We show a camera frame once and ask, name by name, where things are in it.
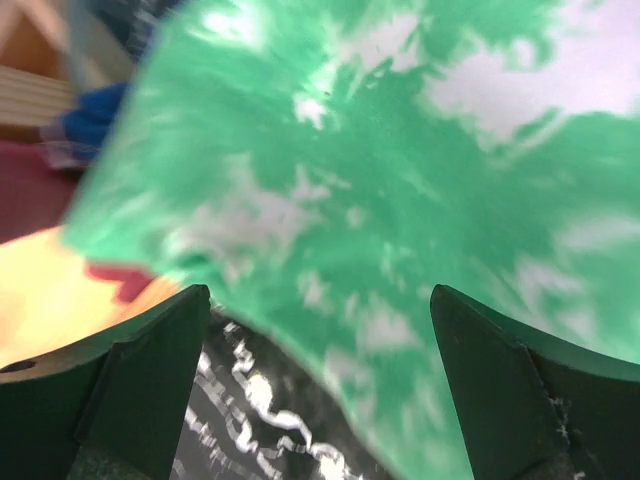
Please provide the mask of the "blue red white trousers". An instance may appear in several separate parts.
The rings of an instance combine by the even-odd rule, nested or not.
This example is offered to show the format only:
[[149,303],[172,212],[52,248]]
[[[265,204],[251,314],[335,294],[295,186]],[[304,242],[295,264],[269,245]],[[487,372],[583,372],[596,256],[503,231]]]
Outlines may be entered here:
[[39,129],[45,162],[84,169],[116,119],[128,80],[148,50],[160,19],[179,0],[68,1],[66,72],[74,107]]

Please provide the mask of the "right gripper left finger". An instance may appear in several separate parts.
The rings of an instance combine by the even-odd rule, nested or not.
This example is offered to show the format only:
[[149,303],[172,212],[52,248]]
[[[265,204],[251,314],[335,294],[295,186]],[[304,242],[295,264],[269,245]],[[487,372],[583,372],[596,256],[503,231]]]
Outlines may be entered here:
[[2,478],[168,478],[209,320],[209,290],[194,285],[3,367]]

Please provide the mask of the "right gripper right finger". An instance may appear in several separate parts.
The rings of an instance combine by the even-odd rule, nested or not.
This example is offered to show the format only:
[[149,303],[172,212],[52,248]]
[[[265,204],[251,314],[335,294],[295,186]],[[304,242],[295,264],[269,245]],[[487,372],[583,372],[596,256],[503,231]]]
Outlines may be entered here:
[[449,286],[430,313],[474,478],[638,478],[638,365]]

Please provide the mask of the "green tie-dye trousers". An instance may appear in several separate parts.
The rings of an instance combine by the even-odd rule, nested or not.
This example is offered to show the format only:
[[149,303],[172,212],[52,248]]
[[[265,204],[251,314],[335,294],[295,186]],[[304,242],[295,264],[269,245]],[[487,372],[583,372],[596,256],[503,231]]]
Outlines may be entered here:
[[467,479],[435,286],[639,358],[639,5],[189,1],[64,240],[208,286],[394,473]]

